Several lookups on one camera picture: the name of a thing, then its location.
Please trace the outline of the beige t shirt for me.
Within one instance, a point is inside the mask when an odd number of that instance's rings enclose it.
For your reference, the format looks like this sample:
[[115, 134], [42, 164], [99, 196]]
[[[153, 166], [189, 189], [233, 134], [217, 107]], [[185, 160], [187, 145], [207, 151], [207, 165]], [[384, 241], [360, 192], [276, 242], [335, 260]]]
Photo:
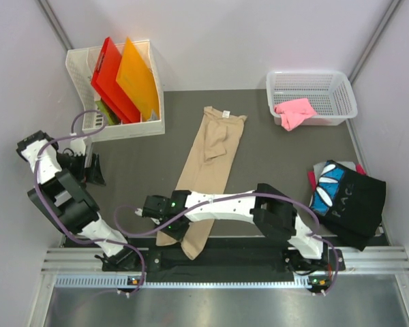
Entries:
[[[204, 107], [202, 122], [175, 190], [223, 194], [247, 116]], [[181, 241], [184, 254], [195, 260], [203, 251], [214, 224], [213, 219], [190, 224]], [[178, 241], [157, 232], [156, 245], [168, 246]]]

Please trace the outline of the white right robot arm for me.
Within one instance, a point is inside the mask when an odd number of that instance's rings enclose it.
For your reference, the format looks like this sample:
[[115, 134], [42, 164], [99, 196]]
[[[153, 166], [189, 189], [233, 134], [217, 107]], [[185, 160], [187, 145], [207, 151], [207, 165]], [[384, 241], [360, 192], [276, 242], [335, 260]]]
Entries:
[[180, 242], [192, 260], [204, 249], [217, 220], [256, 226], [263, 236], [297, 249], [314, 270], [330, 259], [322, 241], [300, 218], [293, 201], [265, 183], [259, 183], [253, 191], [232, 195], [176, 190], [169, 198], [147, 196], [141, 215]]

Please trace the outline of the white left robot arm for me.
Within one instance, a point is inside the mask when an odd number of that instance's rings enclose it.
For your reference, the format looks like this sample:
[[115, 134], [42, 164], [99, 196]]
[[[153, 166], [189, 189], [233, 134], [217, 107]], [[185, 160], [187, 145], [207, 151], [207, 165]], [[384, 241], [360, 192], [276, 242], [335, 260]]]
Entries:
[[35, 187], [27, 193], [30, 201], [58, 231], [81, 236], [100, 247], [104, 271], [137, 271], [142, 267], [140, 252], [129, 247], [124, 235], [103, 220], [86, 189], [88, 183], [106, 184], [90, 138], [72, 134], [69, 147], [61, 152], [57, 141], [37, 131], [18, 142], [16, 152], [36, 178]]

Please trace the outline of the green booklet in rack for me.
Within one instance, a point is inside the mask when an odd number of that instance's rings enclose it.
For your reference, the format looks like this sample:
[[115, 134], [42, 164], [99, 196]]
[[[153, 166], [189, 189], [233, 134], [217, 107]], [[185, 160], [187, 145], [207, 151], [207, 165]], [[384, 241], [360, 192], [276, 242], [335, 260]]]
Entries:
[[95, 101], [97, 109], [106, 116], [108, 125], [119, 125], [121, 123], [120, 118], [107, 106], [107, 104], [101, 99]]

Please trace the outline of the red plastic folder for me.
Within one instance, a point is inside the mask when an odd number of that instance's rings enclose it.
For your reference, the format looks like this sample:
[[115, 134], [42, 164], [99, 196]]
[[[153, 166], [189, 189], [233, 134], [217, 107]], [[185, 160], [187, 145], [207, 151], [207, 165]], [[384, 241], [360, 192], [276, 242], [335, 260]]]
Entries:
[[139, 123], [139, 110], [116, 81], [121, 59], [115, 43], [107, 37], [95, 64], [91, 86], [123, 124]]

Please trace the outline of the orange plastic folder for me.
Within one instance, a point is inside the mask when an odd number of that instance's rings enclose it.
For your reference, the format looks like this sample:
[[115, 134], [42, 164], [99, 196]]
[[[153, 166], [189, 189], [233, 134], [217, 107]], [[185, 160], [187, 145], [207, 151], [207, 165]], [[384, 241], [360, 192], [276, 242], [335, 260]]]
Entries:
[[143, 121], [160, 119], [159, 97], [153, 72], [130, 38], [126, 38], [116, 77], [117, 84], [141, 113]]

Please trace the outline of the white file organizer rack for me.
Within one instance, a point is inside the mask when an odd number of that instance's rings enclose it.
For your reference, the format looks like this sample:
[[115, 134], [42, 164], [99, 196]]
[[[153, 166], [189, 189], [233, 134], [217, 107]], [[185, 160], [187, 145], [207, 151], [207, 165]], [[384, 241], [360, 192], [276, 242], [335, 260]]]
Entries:
[[[153, 74], [160, 106], [160, 118], [149, 122], [107, 126], [99, 133], [92, 135], [91, 139], [93, 142], [156, 136], [162, 135], [166, 131], [164, 117], [164, 90], [157, 70], [157, 64], [153, 56], [153, 45], [150, 40], [134, 41], [133, 44]], [[94, 46], [69, 50], [65, 59], [66, 69], [83, 105], [85, 114], [82, 119], [82, 131], [86, 134], [97, 130], [104, 122], [95, 103], [100, 99], [100, 96], [90, 84], [90, 79], [93, 70], [95, 69], [101, 48], [101, 46]]]

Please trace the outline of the pink t shirt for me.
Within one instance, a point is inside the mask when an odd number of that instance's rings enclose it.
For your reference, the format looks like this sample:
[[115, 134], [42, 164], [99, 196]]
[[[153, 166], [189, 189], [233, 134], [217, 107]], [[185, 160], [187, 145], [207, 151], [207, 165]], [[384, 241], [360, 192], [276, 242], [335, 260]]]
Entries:
[[308, 98], [294, 99], [274, 106], [274, 112], [281, 117], [281, 126], [292, 131], [305, 120], [317, 115]]

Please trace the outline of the black printed t shirt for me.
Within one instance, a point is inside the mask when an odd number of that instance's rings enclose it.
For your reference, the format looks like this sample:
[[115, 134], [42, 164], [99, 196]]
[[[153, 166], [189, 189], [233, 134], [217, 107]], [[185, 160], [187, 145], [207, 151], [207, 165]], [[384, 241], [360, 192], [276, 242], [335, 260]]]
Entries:
[[386, 182], [328, 160], [320, 166], [309, 207], [345, 245], [362, 251], [382, 222], [386, 195]]

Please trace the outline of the white mesh laundry basket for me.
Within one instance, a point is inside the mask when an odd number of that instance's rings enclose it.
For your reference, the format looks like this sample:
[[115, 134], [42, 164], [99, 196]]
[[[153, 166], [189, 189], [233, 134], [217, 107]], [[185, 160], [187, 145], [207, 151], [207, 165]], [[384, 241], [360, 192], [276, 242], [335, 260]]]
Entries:
[[358, 114], [357, 102], [347, 76], [331, 70], [269, 72], [266, 77], [267, 101], [274, 123], [281, 116], [275, 106], [306, 98], [317, 115], [302, 122], [311, 126], [336, 126]]

